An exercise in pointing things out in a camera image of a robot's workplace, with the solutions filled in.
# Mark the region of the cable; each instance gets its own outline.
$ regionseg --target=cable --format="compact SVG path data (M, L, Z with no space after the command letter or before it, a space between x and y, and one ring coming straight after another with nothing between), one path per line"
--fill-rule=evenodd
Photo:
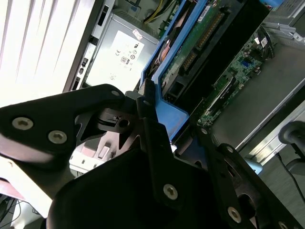
M160 0L160 3L158 5L157 9L149 17L144 19L144 21L143 21L144 24L149 23L157 15L157 13L161 10L162 3L163 3L163 0Z
M171 7L171 5L172 5L173 3L175 3L175 2L176 2L176 0L172 0L171 3L168 4L168 6L167 6L164 10L161 10L160 12L158 12L158 13L156 14L156 16L155 16L149 23L152 23L154 20L156 20L157 18L161 17L165 12L168 11L168 9Z
M7 225L9 225L9 224L11 224L12 222L14 222L16 219L18 219L18 218L20 217L20 215L21 215L21 206L20 206L19 200L17 200L17 201L18 201L19 209L20 209L19 215L18 215L15 219L13 219L11 222L9 222L9 223L7 223L7 224L4 224L2 227L0 227L0 229L3 228L3 227L5 227L5 226L7 226Z
M300 187L299 187L299 185L298 185L298 183L297 183L297 181L296 181L294 175L292 175L292 173L291 173L291 172L287 169L287 167L285 166L284 162L282 161L282 157L281 157L280 153L277 153L276 156L277 156L278 159L280 160L280 162L281 162L282 166L284 167L285 171L289 174L289 176L290 176L290 177L292 178L292 180L294 181L295 186L296 186L296 189L297 189L297 191L299 192L299 194L300 194L300 196L301 196L301 199L302 199L302 201L303 201L304 204L305 204L305 197L303 196L303 193L302 193L302 191L301 191L301 189L300 189Z

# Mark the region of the gray metal panel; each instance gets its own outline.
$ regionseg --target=gray metal panel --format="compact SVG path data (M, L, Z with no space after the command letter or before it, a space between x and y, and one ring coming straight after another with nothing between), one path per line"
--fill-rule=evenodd
M285 0L275 11L271 11L266 22L293 26L304 13L305 0Z
M246 84L212 126L220 143L240 148L305 80L305 52L277 44L275 58Z
M103 67L108 67L109 64L112 65L112 68L115 68L116 65L114 63L106 63L105 62L105 55L110 50L112 43L117 35L118 31L123 32L124 34L128 35L129 37L133 39L137 39L136 36L133 34L134 30L137 30L142 38L139 40L140 43L144 44L144 47L136 60L136 82L131 85L131 87L128 90L133 90L136 86L136 83L138 82L141 72L143 68L145 67L146 63L149 61L151 55L156 49L156 45L158 43L158 40L151 35L145 33L144 31L140 30L138 27L134 26L133 24L127 22L126 20L122 19L121 17L113 14L111 16L111 20L109 24L107 25L107 30L102 34L102 43L98 50L98 53L96 55L96 58L94 59L94 63L92 65L92 68L88 74L88 78L86 83L89 85L98 85L105 83L105 75L103 76L101 73L101 69ZM124 79L124 83L128 84L130 83L131 79Z
M278 134L286 124L292 121L305 121L305 101L268 134L265 139L249 153L247 158L259 162L261 165L266 164L274 155L284 148L285 144L280 142Z

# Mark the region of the green circuit board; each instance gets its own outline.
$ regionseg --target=green circuit board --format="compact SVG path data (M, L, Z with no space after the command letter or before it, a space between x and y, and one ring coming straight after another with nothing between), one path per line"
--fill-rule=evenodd
M204 8L197 23L161 78L161 83L168 83L171 77L175 77L181 68L185 71L188 70L197 56L196 50L202 49L223 16L224 14L219 11L217 4L215 6L207 5Z
M247 81L260 73L262 62L252 55L255 49L260 48L261 46L255 42L254 35L251 36L215 82L214 90L198 107L196 111L197 114L200 114L198 125L211 126Z

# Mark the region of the screw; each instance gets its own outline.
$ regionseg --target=screw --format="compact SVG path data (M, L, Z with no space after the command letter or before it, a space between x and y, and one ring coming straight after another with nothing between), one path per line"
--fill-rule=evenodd
M281 229L288 229L283 222L279 221L278 224L280 225Z
M202 133L204 133L205 135L208 134L208 132L207 132L206 129L204 129L204 128L201 128L201 131L202 131Z
M48 135L49 140L54 144L63 144L67 141L67 135L60 130L53 130Z
M115 96L119 96L119 95L120 95L120 93L118 93L117 91L111 91L111 93L112 93L113 95L115 95Z
M19 130L29 130L34 126L33 121L25 117L15 118L11 124Z
M233 207L228 207L228 213L229 216L236 222L236 223L241 223L242 217L240 216L239 212L233 208Z
M151 105L151 104L150 104L148 101L146 101L146 100L144 100L143 103L145 103L145 104L148 105L148 106Z
M233 153L233 152L234 152L233 149L232 149L231 147L229 147L229 146L227 146L227 150L228 150L230 153Z
M176 200L178 198L178 192L173 185L170 184L164 185L163 192L171 200Z

